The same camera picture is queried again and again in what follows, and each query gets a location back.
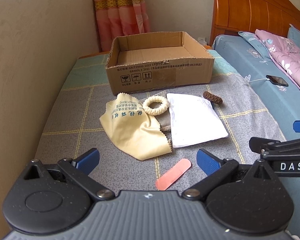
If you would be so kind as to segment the blue floral bed sheet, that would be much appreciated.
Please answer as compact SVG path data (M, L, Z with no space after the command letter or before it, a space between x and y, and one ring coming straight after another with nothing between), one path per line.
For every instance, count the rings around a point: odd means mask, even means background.
M237 36L219 35L212 47L246 79L278 123L285 139L300 139L300 133L293 129L294 121L300 120L300 88L272 59L256 34L240 31ZM289 86L273 85L266 75L282 77Z

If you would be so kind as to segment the orange wooden headboard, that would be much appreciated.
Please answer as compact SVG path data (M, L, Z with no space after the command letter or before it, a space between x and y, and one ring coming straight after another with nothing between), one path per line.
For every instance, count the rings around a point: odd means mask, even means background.
M210 43L256 29L286 37L291 25L300 30L300 10L289 0L214 0Z

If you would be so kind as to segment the white wall socket charger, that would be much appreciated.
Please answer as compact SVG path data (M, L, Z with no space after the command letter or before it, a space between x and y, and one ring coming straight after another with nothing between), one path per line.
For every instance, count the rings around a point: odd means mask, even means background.
M202 45L202 46L207 46L207 41L205 37L199 37L198 38L198 42Z

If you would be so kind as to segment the blue pillow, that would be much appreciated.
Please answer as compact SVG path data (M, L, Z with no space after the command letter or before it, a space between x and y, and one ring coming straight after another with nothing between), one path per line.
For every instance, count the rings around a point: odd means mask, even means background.
M300 53L300 30L296 29L292 24L288 30L288 48L293 53Z

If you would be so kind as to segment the cardboard box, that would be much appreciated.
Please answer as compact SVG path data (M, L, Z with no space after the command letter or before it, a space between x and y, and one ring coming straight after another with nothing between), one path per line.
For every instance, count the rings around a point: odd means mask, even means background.
M211 81L214 57L184 31L116 37L105 64L114 95Z

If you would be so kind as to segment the grey woven cloth bag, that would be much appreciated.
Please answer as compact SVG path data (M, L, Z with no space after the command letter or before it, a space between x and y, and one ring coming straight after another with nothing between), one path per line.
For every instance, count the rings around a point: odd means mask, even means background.
M171 118L170 118L169 110L165 111L161 115L156 115L155 117L160 124L160 130L162 132L171 131Z

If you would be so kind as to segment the black smartphone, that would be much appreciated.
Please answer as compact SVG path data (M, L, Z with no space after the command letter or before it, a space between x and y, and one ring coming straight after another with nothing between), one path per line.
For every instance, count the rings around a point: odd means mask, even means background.
M273 75L266 75L266 78L276 86L283 86L283 87L288 87L289 84L282 78L278 76L273 76Z

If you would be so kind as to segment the yellow lens cleaning cloth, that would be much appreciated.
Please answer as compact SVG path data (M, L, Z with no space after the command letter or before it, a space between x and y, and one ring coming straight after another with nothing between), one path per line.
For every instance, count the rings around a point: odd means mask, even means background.
M115 100L106 103L100 123L111 142L135 159L143 161L172 152L158 120L129 94L119 93Z

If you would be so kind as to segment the pink patterned curtain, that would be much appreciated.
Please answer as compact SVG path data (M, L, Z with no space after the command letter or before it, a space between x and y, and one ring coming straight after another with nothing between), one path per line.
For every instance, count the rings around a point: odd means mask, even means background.
M94 0L102 51L109 51L118 36L150 32L145 0Z

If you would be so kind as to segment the pink floral quilt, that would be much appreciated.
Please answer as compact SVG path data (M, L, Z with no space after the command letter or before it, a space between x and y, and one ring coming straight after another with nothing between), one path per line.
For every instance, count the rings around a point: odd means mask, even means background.
M288 38L255 30L256 36L267 47L272 59L300 88L300 48Z

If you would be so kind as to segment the pink adhesive bandage strip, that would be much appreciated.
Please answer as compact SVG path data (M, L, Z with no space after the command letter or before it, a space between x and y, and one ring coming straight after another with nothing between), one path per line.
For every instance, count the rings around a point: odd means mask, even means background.
M155 182L159 191L165 191L174 184L192 166L189 159L181 159Z

